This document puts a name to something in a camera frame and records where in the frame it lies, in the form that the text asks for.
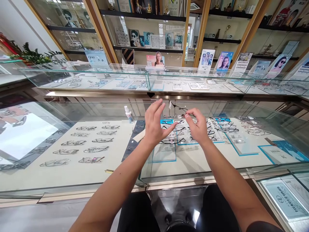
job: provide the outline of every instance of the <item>black pants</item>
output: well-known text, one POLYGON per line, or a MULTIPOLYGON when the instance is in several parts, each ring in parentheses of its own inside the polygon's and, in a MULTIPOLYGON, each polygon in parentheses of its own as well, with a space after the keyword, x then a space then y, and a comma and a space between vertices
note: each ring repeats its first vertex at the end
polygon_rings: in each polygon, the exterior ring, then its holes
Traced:
MULTIPOLYGON (((145 192, 131 193, 124 202, 117 232, 160 232, 152 212, 150 199, 145 192)), ((235 215, 216 184, 207 187, 203 207, 196 223, 196 230, 177 225, 169 232, 239 232, 235 215)))

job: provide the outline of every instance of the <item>spray bottle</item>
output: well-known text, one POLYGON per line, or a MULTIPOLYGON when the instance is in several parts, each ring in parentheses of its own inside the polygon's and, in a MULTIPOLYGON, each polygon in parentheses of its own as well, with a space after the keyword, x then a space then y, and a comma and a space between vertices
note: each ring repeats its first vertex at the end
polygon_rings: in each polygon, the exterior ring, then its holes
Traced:
POLYGON ((127 106, 125 106, 125 111, 126 111, 126 116, 128 117, 128 119, 131 122, 134 122, 135 118, 134 118, 134 116, 132 115, 132 112, 129 110, 129 108, 127 106))

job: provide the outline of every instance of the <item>green leaves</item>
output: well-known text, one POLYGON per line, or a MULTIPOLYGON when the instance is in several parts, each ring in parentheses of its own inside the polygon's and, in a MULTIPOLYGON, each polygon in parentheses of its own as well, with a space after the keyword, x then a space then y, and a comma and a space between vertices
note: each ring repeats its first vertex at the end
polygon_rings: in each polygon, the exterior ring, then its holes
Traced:
POLYGON ((10 45, 16 48, 15 50, 19 51, 19 54, 17 55, 11 55, 11 59, 16 59, 16 58, 22 58, 25 61, 31 62, 33 64, 43 64, 43 63, 56 63, 58 62, 57 60, 53 60, 52 57, 55 55, 62 55, 61 52, 48 52, 41 54, 38 52, 38 49, 36 48, 34 51, 31 51, 29 48, 29 43, 26 42, 23 45, 23 51, 15 44, 14 40, 10 40, 10 45))

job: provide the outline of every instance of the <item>person's right hand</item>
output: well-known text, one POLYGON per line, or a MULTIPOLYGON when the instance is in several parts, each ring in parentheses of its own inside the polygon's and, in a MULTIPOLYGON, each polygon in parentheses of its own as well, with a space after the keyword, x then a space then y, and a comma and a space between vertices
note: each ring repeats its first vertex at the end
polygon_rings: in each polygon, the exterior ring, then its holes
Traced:
POLYGON ((200 112, 199 109, 193 108, 191 110, 188 110, 186 112, 186 114, 184 115, 184 117, 185 117, 187 123, 189 124, 192 137, 199 144, 202 144, 203 142, 207 142, 208 140, 210 140, 210 138, 208 137, 208 133, 207 133, 206 119, 205 119, 204 115, 202 115, 202 113, 200 112), (193 114, 196 117, 196 119, 197 119, 196 124, 193 122, 193 120, 192 120, 192 118, 190 117, 189 114, 193 114))

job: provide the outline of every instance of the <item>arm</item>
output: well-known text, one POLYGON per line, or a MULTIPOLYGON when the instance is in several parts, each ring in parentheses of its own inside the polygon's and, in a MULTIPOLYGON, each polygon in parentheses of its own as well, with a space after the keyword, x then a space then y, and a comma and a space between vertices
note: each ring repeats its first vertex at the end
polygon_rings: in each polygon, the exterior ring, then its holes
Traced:
POLYGON ((161 129, 160 117, 165 107, 165 103, 161 103, 162 99, 148 108, 144 139, 94 193, 69 232, 110 231, 117 212, 131 193, 149 154, 176 126, 174 123, 166 130, 161 129))
POLYGON ((206 120, 202 113, 194 108, 187 111, 185 118, 190 126, 192 137, 200 144, 205 153, 217 185, 231 206, 241 231, 245 232, 248 226, 255 221, 268 222, 279 228, 245 179, 210 140, 207 134, 206 120), (196 124, 189 114, 196 116, 196 124))

